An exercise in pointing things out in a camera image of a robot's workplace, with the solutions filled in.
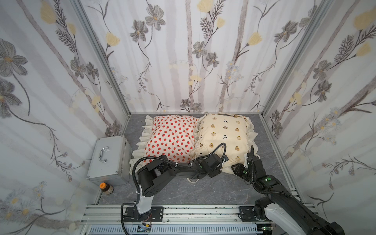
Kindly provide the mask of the cream bear print pillow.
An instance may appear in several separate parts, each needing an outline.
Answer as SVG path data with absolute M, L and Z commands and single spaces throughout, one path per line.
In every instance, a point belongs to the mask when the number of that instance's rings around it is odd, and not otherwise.
M 207 114 L 201 117 L 194 129 L 194 148 L 191 152 L 193 158 L 208 155 L 221 143 L 221 147 L 215 153 L 225 155 L 228 160 L 222 165 L 221 171 L 233 174 L 231 166 L 246 163 L 246 154 L 254 148 L 257 156 L 258 147 L 255 143 L 257 133 L 249 117 L 241 115 Z

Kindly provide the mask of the strawberry print ruffled pillow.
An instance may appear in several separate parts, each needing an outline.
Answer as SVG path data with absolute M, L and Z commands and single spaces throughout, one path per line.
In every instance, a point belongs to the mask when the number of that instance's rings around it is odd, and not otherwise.
M 169 160 L 190 163 L 195 146 L 195 128 L 199 118 L 187 115 L 164 115 L 145 118 L 138 149 L 129 161 L 133 167 L 142 157 L 167 156 Z

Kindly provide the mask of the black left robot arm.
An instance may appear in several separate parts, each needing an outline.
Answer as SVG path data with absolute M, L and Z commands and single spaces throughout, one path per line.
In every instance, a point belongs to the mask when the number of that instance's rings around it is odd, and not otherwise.
M 200 156 L 189 163 L 175 162 L 166 155 L 139 158 L 132 167 L 132 179 L 137 190 L 136 201 L 122 203 L 120 208 L 120 223 L 123 232 L 128 234 L 124 224 L 126 218 L 124 206 L 135 209 L 138 218 L 150 216 L 154 195 L 175 177 L 182 176 L 195 180 L 205 176 L 213 178 L 220 174 L 223 163 L 228 161 L 226 150 L 226 144 L 220 143 L 210 154 Z

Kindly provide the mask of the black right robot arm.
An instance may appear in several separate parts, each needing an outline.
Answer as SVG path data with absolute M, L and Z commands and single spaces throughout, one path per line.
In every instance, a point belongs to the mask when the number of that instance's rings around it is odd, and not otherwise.
M 268 175 L 254 147 L 246 155 L 247 167 L 232 166 L 235 174 L 250 183 L 263 198 L 253 206 L 240 206 L 239 217 L 243 222 L 272 221 L 289 235 L 343 235 L 343 228 L 336 222 L 329 223 L 296 199 L 273 175 Z

